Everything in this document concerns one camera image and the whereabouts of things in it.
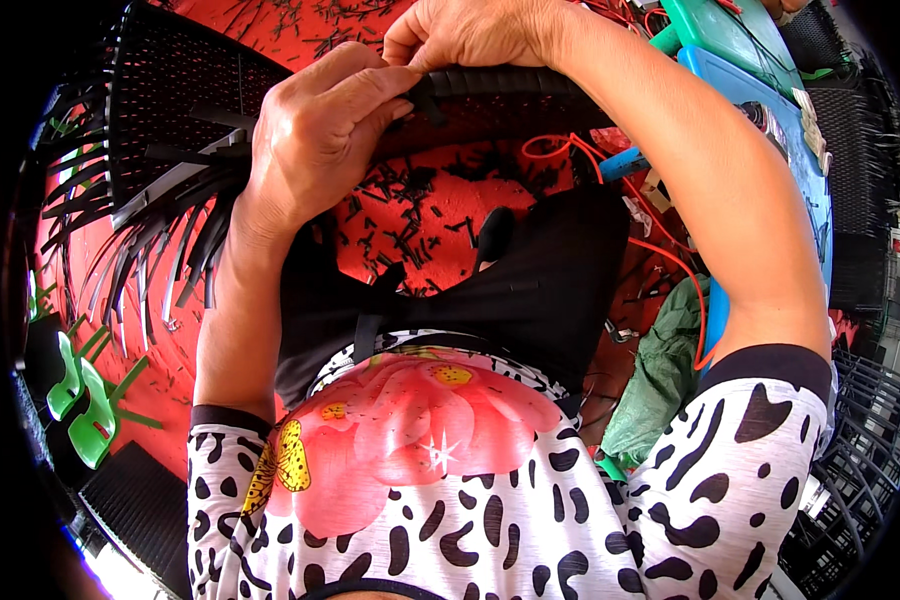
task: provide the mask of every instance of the person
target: person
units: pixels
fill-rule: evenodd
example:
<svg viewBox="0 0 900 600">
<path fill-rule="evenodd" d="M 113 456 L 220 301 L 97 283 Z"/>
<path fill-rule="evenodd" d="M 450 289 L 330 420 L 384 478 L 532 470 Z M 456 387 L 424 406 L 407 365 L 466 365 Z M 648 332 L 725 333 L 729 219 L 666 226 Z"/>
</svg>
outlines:
<svg viewBox="0 0 900 600">
<path fill-rule="evenodd" d="M 333 261 L 319 215 L 448 64 L 579 84 L 729 296 L 696 397 L 626 483 L 576 430 L 626 245 L 610 186 L 491 213 L 482 270 L 430 297 Z M 827 420 L 824 290 L 785 160 L 684 67 L 563 0 L 420 0 L 383 58 L 343 44 L 265 96 L 199 335 L 193 597 L 759 597 Z"/>
</svg>

